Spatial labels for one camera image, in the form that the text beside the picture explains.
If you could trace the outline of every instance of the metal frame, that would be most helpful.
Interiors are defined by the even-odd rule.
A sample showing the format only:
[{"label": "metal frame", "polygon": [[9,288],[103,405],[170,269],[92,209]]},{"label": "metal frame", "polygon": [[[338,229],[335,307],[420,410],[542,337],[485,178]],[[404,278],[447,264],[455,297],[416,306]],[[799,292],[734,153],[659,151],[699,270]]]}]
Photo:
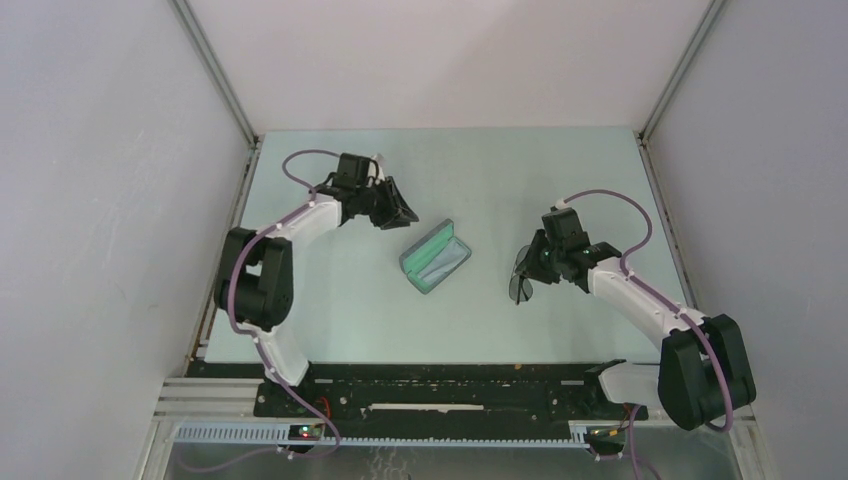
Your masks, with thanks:
[{"label": "metal frame", "polygon": [[[252,183],[255,167],[260,153],[259,138],[254,132],[247,116],[242,109],[235,92],[232,89],[214,50],[203,33],[200,24],[190,6],[189,0],[170,0],[178,18],[186,28],[192,44],[198,51],[201,60],[210,73],[213,83],[222,94],[234,119],[251,147],[245,174],[241,179],[238,194],[234,199],[231,212],[231,225],[240,223],[244,212],[247,195]],[[713,0],[706,10],[701,22],[686,46],[686,49],[675,68],[674,73],[665,86],[662,95],[655,104],[643,129],[636,134],[640,155],[648,176],[654,199],[661,213],[663,229],[672,246],[672,257],[680,281],[684,287],[687,302],[697,306],[696,295],[685,269],[685,255],[680,250],[674,229],[673,216],[670,214],[664,199],[662,181],[651,161],[649,140],[662,119],[669,103],[674,97],[682,79],[701,50],[704,40],[718,21],[720,14],[728,3],[727,0]],[[198,349],[204,348],[203,339],[211,325],[214,316],[214,304],[211,300],[200,316],[196,328],[197,336],[191,350],[193,357]],[[151,421],[151,426],[145,439],[138,467],[133,478],[137,480],[161,480],[165,477],[171,450],[175,442],[206,441],[269,444],[278,443],[281,433],[293,424],[309,423],[309,418],[257,418],[253,416],[254,402],[257,389],[262,383],[259,379],[200,379],[200,378],[169,378],[165,381],[159,402]],[[775,478],[771,467],[768,451],[759,433],[753,411],[749,406],[738,409],[734,414],[734,428],[730,439],[744,480],[761,480]],[[569,421],[573,438],[571,442],[474,442],[473,446],[512,446],[512,447],[543,447],[543,448],[585,448],[582,435],[588,428],[611,426],[610,421]],[[670,426],[673,422],[662,410],[650,410],[649,419],[639,423],[640,427]],[[236,431],[277,432],[272,434],[257,434],[245,438],[245,434]],[[210,435],[219,438],[204,438]],[[422,446],[427,442],[408,442],[410,446]],[[468,442],[435,442],[441,446],[472,446]],[[368,446],[382,444],[361,439],[344,439],[343,444],[350,446]]]}]

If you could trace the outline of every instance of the gray cloth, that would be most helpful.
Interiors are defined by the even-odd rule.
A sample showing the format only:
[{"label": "gray cloth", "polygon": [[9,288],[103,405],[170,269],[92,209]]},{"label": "gray cloth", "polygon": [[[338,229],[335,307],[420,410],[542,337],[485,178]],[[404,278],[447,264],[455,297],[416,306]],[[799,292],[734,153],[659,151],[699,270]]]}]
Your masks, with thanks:
[{"label": "gray cloth", "polygon": [[418,277],[424,283],[432,285],[452,272],[467,256],[468,250],[457,241],[456,237],[451,238],[445,248],[418,273]]}]

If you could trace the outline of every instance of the light blue table surface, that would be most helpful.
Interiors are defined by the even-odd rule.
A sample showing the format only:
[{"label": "light blue table surface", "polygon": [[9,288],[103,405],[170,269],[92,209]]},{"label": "light blue table surface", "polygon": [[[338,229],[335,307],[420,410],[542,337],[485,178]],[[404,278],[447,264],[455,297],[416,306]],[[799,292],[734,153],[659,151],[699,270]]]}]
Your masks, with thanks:
[{"label": "light blue table surface", "polygon": [[[304,148],[371,156],[421,217],[381,231],[358,217],[316,240],[295,261],[292,322],[312,361],[375,363],[534,363],[657,360],[659,352],[603,301],[568,284],[535,284],[516,306],[507,285],[518,250],[558,199],[590,188],[625,193],[650,213],[653,240],[631,263],[683,299],[669,245],[631,131],[625,128],[498,128],[273,132],[265,136],[242,226],[272,223],[297,207],[304,189],[283,176],[282,160]],[[291,170],[320,182],[331,157],[294,160]],[[572,205],[593,242],[624,251],[645,233],[626,203],[602,196]],[[474,254],[429,295],[407,282],[398,256],[445,218]],[[258,362],[218,311],[209,362]]]}]

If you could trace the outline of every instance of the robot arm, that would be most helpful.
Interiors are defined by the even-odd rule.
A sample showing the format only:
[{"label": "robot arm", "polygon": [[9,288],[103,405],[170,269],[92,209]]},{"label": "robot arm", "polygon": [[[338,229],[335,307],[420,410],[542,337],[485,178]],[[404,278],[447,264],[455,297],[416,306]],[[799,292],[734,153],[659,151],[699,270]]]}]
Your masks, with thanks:
[{"label": "robot arm", "polygon": [[[290,385],[298,385],[309,367],[290,324],[284,321],[294,301],[294,256],[357,215],[368,215],[382,230],[418,221],[394,179],[385,176],[380,159],[342,154],[336,172],[315,187],[316,195],[288,221],[276,224],[256,243],[238,274],[234,311],[239,329],[251,333],[260,354],[267,357],[263,359],[266,367],[276,369]],[[215,300],[221,309],[227,309],[237,258],[256,235],[257,230],[244,228],[227,234],[215,281]],[[246,267],[260,264],[258,275],[247,272]]]},{"label": "robot arm", "polygon": [[707,317],[668,300],[623,266],[606,242],[592,244],[572,208],[559,205],[542,216],[527,255],[515,274],[546,284],[565,279],[603,299],[630,320],[661,352],[659,365],[614,361],[587,372],[587,382],[606,401],[662,407],[680,427],[692,430],[725,413],[724,397],[702,346],[684,317],[707,337],[727,382],[733,408],[754,401],[756,388],[738,325],[730,317]]}]

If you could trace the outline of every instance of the white wall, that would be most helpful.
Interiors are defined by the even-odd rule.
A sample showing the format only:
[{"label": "white wall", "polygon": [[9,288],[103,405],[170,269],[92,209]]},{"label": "white wall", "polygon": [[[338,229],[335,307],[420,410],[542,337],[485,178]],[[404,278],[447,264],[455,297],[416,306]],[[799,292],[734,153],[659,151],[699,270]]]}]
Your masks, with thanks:
[{"label": "white wall", "polygon": [[786,479],[848,456],[848,3],[730,2],[651,143],[705,311],[745,334]]},{"label": "white wall", "polygon": [[253,126],[640,128],[709,0],[195,0]]},{"label": "white wall", "polygon": [[0,476],[129,478],[246,145],[165,0],[0,22]]}]

